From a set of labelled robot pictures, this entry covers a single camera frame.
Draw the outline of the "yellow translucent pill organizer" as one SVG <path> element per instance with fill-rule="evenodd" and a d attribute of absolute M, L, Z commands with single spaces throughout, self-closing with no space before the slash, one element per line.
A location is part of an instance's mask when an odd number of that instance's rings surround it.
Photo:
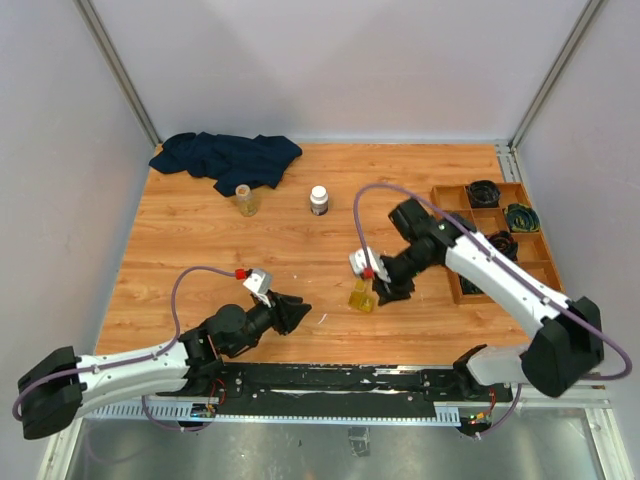
<path fill-rule="evenodd" d="M 370 313 L 375 306 L 375 298 L 371 291 L 371 281 L 357 279 L 348 299 L 348 306 L 364 313 Z"/>

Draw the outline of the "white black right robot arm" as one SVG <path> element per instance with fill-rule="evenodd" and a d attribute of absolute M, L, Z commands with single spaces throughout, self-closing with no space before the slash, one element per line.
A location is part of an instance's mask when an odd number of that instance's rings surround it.
<path fill-rule="evenodd" d="M 464 218 L 438 219 L 415 199 L 389 219 L 408 246 L 381 259 L 374 282 L 380 304 L 410 298 L 414 278 L 442 265 L 470 281 L 514 318 L 530 339 L 525 346 L 479 345 L 454 364 L 455 392 L 474 400 L 498 383 L 527 383 L 557 398 L 604 358 L 599 307 L 588 297 L 572 300 L 521 269 Z"/>

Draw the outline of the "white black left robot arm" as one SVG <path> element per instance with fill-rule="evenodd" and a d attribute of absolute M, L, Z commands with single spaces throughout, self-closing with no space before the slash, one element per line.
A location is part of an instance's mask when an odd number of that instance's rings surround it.
<path fill-rule="evenodd" d="M 60 347 L 18 381 L 14 412 L 26 440 L 46 438 L 101 407 L 146 395 L 207 393 L 224 366 L 265 332 L 292 333 L 311 311 L 302 298 L 271 292 L 248 310 L 227 304 L 175 341 L 106 356 Z"/>

